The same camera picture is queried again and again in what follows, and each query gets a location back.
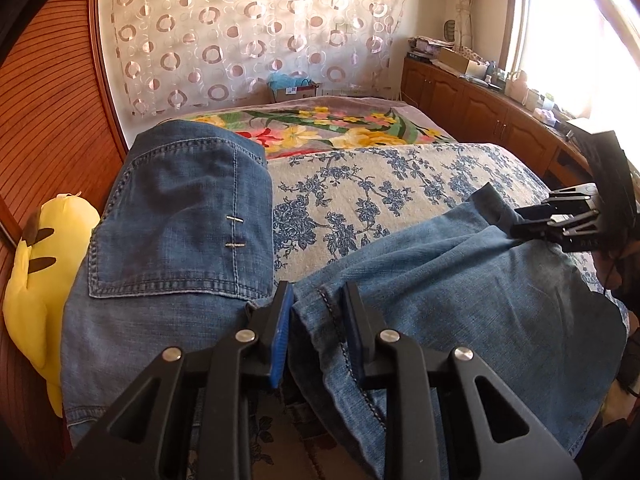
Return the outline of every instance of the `blue floral bedspread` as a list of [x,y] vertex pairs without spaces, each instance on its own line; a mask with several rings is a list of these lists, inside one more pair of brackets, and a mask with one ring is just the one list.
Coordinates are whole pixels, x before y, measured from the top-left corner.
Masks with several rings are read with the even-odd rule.
[[[277,280],[295,281],[377,238],[440,215],[490,182],[512,207],[548,188],[492,144],[361,148],[270,160]],[[572,254],[593,290],[591,256]]]

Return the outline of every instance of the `blue gripper pad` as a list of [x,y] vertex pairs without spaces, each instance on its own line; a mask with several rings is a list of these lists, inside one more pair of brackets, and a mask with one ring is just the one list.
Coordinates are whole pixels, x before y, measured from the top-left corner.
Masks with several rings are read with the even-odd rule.
[[291,284],[289,282],[280,282],[273,298],[273,303],[271,303],[271,308],[277,308],[278,304],[281,305],[271,343],[269,384],[272,388],[278,387],[284,371],[287,344],[289,342],[289,315],[293,301],[293,287]]

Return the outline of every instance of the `metal screw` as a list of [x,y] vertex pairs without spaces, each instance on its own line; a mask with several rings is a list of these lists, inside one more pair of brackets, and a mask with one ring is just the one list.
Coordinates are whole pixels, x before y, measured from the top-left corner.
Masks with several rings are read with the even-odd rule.
[[164,352],[162,352],[162,359],[170,363],[177,361],[180,357],[182,357],[182,350],[175,346],[169,346],[169,348],[165,348]]
[[395,343],[400,339],[400,334],[395,330],[387,328],[386,330],[380,332],[380,339],[382,339],[382,341],[384,341],[385,343]]
[[249,341],[253,341],[255,339],[255,332],[253,330],[249,330],[248,328],[243,328],[242,330],[238,330],[236,332],[236,341],[241,343],[248,343]]
[[474,358],[474,353],[471,349],[466,346],[459,346],[453,351],[453,355],[455,355],[456,359],[460,361],[471,361]]

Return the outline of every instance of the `cabinet door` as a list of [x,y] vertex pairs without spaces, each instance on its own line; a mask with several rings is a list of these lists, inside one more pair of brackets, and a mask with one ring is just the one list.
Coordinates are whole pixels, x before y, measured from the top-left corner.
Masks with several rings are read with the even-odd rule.
[[427,85],[425,95],[428,104],[423,99],[420,110],[439,127],[456,137],[455,108],[462,95],[462,81],[446,72],[432,69]]
[[519,110],[510,110],[505,124],[503,146],[537,176],[542,176],[558,147],[554,134]]
[[410,59],[404,60],[404,68],[402,69],[402,100],[411,106],[418,108],[422,90],[426,86],[427,76],[425,70],[418,65],[417,61]]
[[492,142],[499,144],[500,129],[507,115],[507,105],[499,97],[465,85],[465,91],[456,109],[460,142]]

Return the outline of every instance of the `stack of books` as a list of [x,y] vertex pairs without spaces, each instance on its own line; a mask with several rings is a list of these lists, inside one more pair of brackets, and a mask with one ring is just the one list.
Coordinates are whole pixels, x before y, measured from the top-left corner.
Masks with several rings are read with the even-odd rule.
[[452,41],[434,40],[428,36],[413,36],[409,38],[409,53],[408,57],[429,62],[431,59],[436,59],[441,48],[453,48],[454,43]]

